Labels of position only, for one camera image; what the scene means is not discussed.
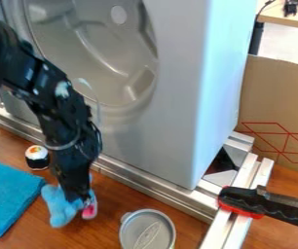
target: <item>washing machine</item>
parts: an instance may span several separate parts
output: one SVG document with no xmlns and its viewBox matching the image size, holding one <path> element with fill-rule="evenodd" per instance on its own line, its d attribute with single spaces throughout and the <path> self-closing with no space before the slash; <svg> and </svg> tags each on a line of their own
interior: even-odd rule
<svg viewBox="0 0 298 249">
<path fill-rule="evenodd" d="M 103 154 L 194 189 L 237 124 L 249 0 L 0 0 L 93 109 Z M 7 112 L 37 125 L 23 102 Z"/>
</svg>

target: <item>black robotic arm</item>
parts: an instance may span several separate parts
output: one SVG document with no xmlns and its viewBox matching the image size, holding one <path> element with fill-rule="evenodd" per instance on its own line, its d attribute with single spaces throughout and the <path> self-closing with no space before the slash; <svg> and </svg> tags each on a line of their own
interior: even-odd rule
<svg viewBox="0 0 298 249">
<path fill-rule="evenodd" d="M 68 200 L 89 201 L 89 169 L 102 150 L 91 110 L 65 73 L 34 55 L 32 46 L 0 21 L 0 87 L 27 103 L 53 152 L 51 170 Z"/>
</svg>

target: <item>tin can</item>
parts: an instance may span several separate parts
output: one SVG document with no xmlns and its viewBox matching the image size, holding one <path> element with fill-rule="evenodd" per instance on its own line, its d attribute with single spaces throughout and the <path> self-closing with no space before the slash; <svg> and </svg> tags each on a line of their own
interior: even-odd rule
<svg viewBox="0 0 298 249">
<path fill-rule="evenodd" d="M 141 209 L 122 217 L 119 239 L 123 249 L 173 249 L 175 227 L 164 213 Z"/>
</svg>

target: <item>wooden surface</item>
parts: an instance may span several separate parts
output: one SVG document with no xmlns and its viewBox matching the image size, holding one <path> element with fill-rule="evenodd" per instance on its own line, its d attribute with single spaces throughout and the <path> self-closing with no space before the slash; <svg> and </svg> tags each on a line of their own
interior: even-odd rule
<svg viewBox="0 0 298 249">
<path fill-rule="evenodd" d="M 258 0 L 258 11 L 267 1 L 268 0 Z M 296 16 L 290 15 L 289 17 L 285 18 L 283 12 L 284 2 L 285 0 L 276 0 L 276 2 L 269 5 L 260 15 L 259 21 L 298 27 L 298 12 Z"/>
<path fill-rule="evenodd" d="M 298 197 L 298 172 L 276 165 L 268 191 Z M 264 217 L 252 222 L 243 249 L 297 249 L 298 227 Z"/>
<path fill-rule="evenodd" d="M 24 151 L 29 145 L 29 142 L 0 129 L 1 162 L 27 170 Z M 49 182 L 56 182 L 49 171 L 37 174 Z M 140 208 L 158 209 L 170 216 L 177 230 L 175 248 L 198 248 L 208 229 L 206 224 L 98 173 L 94 173 L 93 187 L 99 203 L 98 216 L 94 220 L 83 221 L 77 217 L 65 228 L 54 230 L 49 225 L 47 206 L 38 197 L 0 238 L 0 248 L 120 248 L 120 218 L 126 212 Z M 276 165 L 268 190 L 298 196 L 298 172 Z M 298 248 L 298 227 L 268 217 L 253 221 L 242 248 Z"/>
<path fill-rule="evenodd" d="M 24 152 L 29 145 L 29 142 L 0 129 L 1 162 L 27 170 Z M 47 170 L 37 174 L 45 177 L 48 182 L 56 182 Z M 198 248 L 205 236 L 207 224 L 108 177 L 94 173 L 93 187 L 99 205 L 98 215 L 94 220 L 84 221 L 77 217 L 63 229 L 52 229 L 49 225 L 48 208 L 39 196 L 0 238 L 0 248 L 120 248 L 120 219 L 126 212 L 140 208 L 154 208 L 170 216 L 177 230 L 175 248 Z"/>
</svg>

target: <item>cardboard box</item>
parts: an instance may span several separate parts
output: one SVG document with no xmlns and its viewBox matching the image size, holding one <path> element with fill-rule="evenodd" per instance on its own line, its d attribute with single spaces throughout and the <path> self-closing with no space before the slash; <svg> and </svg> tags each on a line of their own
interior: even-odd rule
<svg viewBox="0 0 298 249">
<path fill-rule="evenodd" d="M 248 57 L 236 131 L 255 137 L 255 154 L 298 171 L 298 64 Z"/>
</svg>

